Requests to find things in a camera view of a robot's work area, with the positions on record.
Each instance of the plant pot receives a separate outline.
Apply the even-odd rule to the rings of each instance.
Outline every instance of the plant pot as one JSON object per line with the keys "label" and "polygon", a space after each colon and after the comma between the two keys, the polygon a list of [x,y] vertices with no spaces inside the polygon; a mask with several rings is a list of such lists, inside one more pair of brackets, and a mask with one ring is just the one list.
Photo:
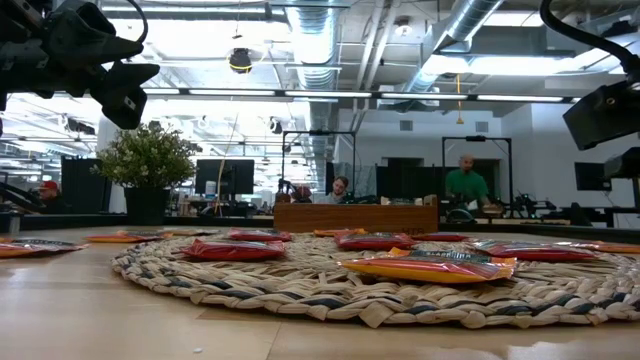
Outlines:
{"label": "plant pot", "polygon": [[162,225],[169,190],[162,188],[125,188],[129,225]]}

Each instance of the red cap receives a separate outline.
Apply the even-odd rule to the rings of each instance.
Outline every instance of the red cap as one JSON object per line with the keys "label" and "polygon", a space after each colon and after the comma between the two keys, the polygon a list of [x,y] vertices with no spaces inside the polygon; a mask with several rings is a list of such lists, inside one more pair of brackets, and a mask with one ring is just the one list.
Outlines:
{"label": "red cap", "polygon": [[49,190],[58,191],[58,184],[56,184],[55,181],[45,181],[42,183],[42,185],[40,185],[38,189],[39,190],[49,189]]}

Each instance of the man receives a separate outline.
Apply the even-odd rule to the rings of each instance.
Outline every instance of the man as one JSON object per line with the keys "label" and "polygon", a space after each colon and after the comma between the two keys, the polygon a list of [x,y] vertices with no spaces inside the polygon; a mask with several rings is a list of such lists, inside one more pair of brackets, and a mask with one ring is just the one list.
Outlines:
{"label": "man", "polygon": [[347,187],[349,179],[344,176],[338,176],[333,180],[333,191],[324,199],[316,201],[318,204],[340,204],[347,195]]}
{"label": "man", "polygon": [[487,195],[487,183],[484,178],[473,171],[473,156],[462,155],[458,162],[460,169],[453,170],[447,174],[445,181],[447,196],[462,195],[465,203],[477,201],[483,206],[491,205]]}
{"label": "man", "polygon": [[69,206],[62,199],[58,192],[58,184],[55,181],[45,181],[38,188],[40,201],[45,206],[45,214],[66,214],[69,213]]}

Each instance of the computer monitor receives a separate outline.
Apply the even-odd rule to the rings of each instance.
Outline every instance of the computer monitor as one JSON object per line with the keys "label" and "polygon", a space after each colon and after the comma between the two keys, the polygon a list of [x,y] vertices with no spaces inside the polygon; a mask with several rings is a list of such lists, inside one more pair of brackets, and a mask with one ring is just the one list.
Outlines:
{"label": "computer monitor", "polygon": [[[207,181],[218,182],[222,160],[198,160],[196,194],[204,194]],[[253,160],[225,160],[220,181],[221,194],[253,194]]]}
{"label": "computer monitor", "polygon": [[604,164],[575,163],[576,187],[579,191],[611,191],[611,180],[604,177]]}

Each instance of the ceiling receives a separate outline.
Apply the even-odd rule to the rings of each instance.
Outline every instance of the ceiling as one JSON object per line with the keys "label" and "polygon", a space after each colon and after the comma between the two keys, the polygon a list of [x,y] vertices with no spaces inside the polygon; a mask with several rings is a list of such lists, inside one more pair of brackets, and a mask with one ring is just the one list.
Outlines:
{"label": "ceiling", "polygon": [[[105,0],[100,3],[119,36],[132,40],[139,37],[142,22],[133,7],[124,0]],[[265,22],[255,19],[236,21],[238,18],[245,19],[236,17],[238,10],[243,9],[238,6],[238,2],[175,0],[139,3],[146,9],[149,34],[144,52],[130,60],[157,63],[162,67],[158,76],[144,84],[145,88],[297,89],[300,88],[298,72],[307,68],[306,65],[301,66],[298,59],[318,50],[313,44],[305,47],[305,44],[301,46],[296,43],[295,32],[292,32],[289,24],[280,22],[285,13],[278,6],[273,6],[273,21]],[[348,0],[347,3],[350,6],[340,11],[336,23],[337,55],[331,63],[325,64],[337,72],[335,86],[339,90],[357,88],[367,35],[376,30],[371,29],[375,0]],[[370,59],[381,46],[381,33],[390,12],[389,3],[390,1],[386,3],[387,6],[382,11]],[[430,54],[424,52],[430,36],[428,31],[432,26],[437,26],[439,20],[447,21],[452,5],[451,0],[401,2],[396,9],[395,21],[390,21],[398,22],[398,19],[403,19],[402,24],[408,25],[411,31],[408,34],[396,31],[402,24],[391,27],[381,57],[382,62],[372,78],[371,89],[387,86],[401,91],[419,69],[423,68],[423,63],[427,60],[434,61],[433,59],[444,59],[440,61],[442,69],[436,71],[437,79],[430,90],[440,92],[579,97],[599,85],[620,81],[623,76],[615,58],[547,31],[537,13],[538,0],[502,3],[474,36],[470,52],[441,53],[440,58],[429,57]],[[585,28],[589,28],[589,24],[607,20],[611,22],[610,18],[615,17],[611,14],[631,14],[630,19],[638,19],[637,1],[557,0],[553,5],[556,15],[563,17],[564,21],[580,23]],[[264,6],[264,2],[255,5],[261,6]],[[209,11],[211,8],[216,8],[216,11]],[[635,33],[618,42],[638,53],[638,40],[638,34]],[[230,69],[228,57],[234,48],[250,50],[253,67],[249,73],[237,74]],[[526,61],[536,56],[538,62],[528,63],[514,58],[522,58],[524,55],[527,55]],[[453,65],[454,58],[464,59],[465,67],[458,70],[462,72],[460,74],[454,74],[457,72]],[[540,62],[550,58],[563,62]],[[373,66],[371,63],[368,65],[370,70]],[[530,76],[534,69],[555,65],[562,65],[558,68],[558,74],[549,75],[545,71],[536,71],[539,72],[538,75]],[[143,121],[160,121],[166,126],[182,130],[185,137],[203,148],[200,157],[219,157],[225,152],[233,157],[254,157],[260,166],[268,169],[260,171],[265,174],[260,177],[265,188],[273,186],[281,173],[275,162],[279,161],[278,156],[281,154],[282,136],[273,134],[269,129],[271,120],[280,121],[285,130],[309,130],[313,126],[311,107],[305,101],[238,102],[210,97],[167,97],[153,95],[151,92],[149,96]],[[353,106],[350,101],[340,101],[334,105],[340,108]],[[457,109],[457,106],[457,102],[441,101],[419,110],[446,113]],[[466,103],[464,109],[491,111],[493,116],[501,117],[517,106],[504,103]],[[378,107],[379,104],[372,101],[364,109],[376,111]],[[10,146],[19,153],[5,157],[17,158],[23,156],[24,151],[27,155],[31,151],[37,156],[53,154],[54,157],[60,154],[92,156],[95,152],[96,137],[81,135],[80,141],[74,141],[79,135],[69,131],[67,124],[68,119],[73,119],[99,131],[100,106],[90,98],[73,99],[61,94],[52,100],[43,100],[31,94],[13,94],[7,111],[0,115],[4,120],[5,137],[48,138],[46,141],[13,141]],[[245,145],[239,145],[239,142],[244,142]],[[288,164],[298,169],[295,170],[295,176],[299,178],[297,180],[321,179],[322,176],[319,175],[322,174],[318,172],[323,165],[317,161],[318,154],[314,151],[318,143],[312,144],[306,135],[296,139],[296,142],[300,142],[302,146],[294,146],[290,156],[293,160],[299,158],[299,164]],[[321,146],[325,146],[329,149],[327,152],[330,152],[332,141],[324,144]],[[269,163],[274,164],[269,165],[266,161],[263,163],[262,159],[265,157],[273,158],[275,161]],[[12,169],[12,166],[3,165],[2,168]]]}

